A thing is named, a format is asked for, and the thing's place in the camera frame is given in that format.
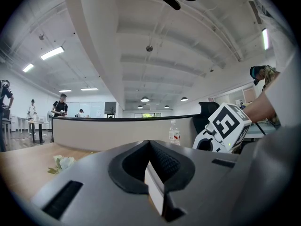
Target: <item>ceiling light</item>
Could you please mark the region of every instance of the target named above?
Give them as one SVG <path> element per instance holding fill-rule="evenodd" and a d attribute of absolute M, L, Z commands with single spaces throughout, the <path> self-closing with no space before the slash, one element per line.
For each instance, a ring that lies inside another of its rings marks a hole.
<path fill-rule="evenodd" d="M 63 47 L 58 47 L 58 48 L 56 48 L 56 49 L 54 49 L 54 50 L 52 50 L 52 51 L 50 51 L 50 52 L 42 55 L 41 59 L 45 60 L 47 58 L 50 58 L 50 57 L 52 57 L 54 55 L 57 55 L 57 54 L 60 54 L 60 53 L 63 53 L 63 52 L 64 52 Z"/>
<path fill-rule="evenodd" d="M 85 89 L 81 89 L 82 91 L 86 91 L 86 90 L 98 90 L 98 88 L 85 88 Z"/>
<path fill-rule="evenodd" d="M 34 66 L 33 66 L 33 64 L 29 64 L 29 65 L 27 65 L 24 69 L 23 69 L 23 71 L 26 73 L 27 71 L 29 71 L 31 68 L 33 68 Z"/>
<path fill-rule="evenodd" d="M 143 96 L 141 99 L 142 102 L 149 102 L 150 99 L 148 99 L 146 96 Z"/>
<path fill-rule="evenodd" d="M 65 90 L 59 90 L 58 92 L 63 93 L 63 92 L 71 92 L 71 91 L 72 91 L 71 89 L 65 89 Z"/>
<path fill-rule="evenodd" d="M 264 41 L 264 49 L 267 50 L 269 48 L 269 39 L 268 39 L 268 31 L 266 28 L 262 31 L 262 35 Z"/>

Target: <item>person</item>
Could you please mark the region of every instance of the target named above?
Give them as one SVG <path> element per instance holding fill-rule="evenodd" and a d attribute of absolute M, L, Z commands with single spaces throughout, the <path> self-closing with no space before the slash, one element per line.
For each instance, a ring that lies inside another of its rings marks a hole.
<path fill-rule="evenodd" d="M 54 117 L 67 115 L 68 105 L 65 103 L 66 97 L 66 94 L 62 93 L 60 100 L 53 103 L 51 112 L 55 114 Z"/>
<path fill-rule="evenodd" d="M 256 81 L 256 84 L 261 80 L 265 80 L 265 86 L 264 86 L 265 88 L 270 83 L 272 83 L 279 74 L 280 73 L 278 71 L 276 71 L 274 68 L 272 68 L 269 65 L 254 66 L 254 67 L 251 67 L 251 69 L 250 69 L 250 75 Z M 279 119 L 278 119 L 276 113 L 272 113 L 268 117 L 268 120 L 270 122 L 272 122 L 275 126 L 279 127 L 280 122 L 279 122 Z"/>
<path fill-rule="evenodd" d="M 14 96 L 9 86 L 10 86 L 9 81 L 0 81 L 0 105 L 1 105 L 0 106 L 0 152 L 6 151 L 5 144 L 3 141 L 3 135 L 2 135 L 2 117 L 3 117 L 4 110 L 6 110 L 3 103 L 4 96 L 7 96 L 7 98 L 10 99 L 7 108 L 8 110 L 11 108 L 14 101 Z"/>
<path fill-rule="evenodd" d="M 83 109 L 80 109 L 75 117 L 85 117 L 83 113 L 84 113 Z"/>
<path fill-rule="evenodd" d="M 32 103 L 28 108 L 27 111 L 27 115 L 28 115 L 28 120 L 33 120 L 34 119 L 34 115 L 36 115 L 36 106 L 34 105 L 34 99 L 32 99 Z M 32 133 L 34 133 L 34 126 L 33 126 L 33 131 L 32 131 L 32 124 L 28 123 L 29 126 L 29 134 L 31 135 Z"/>

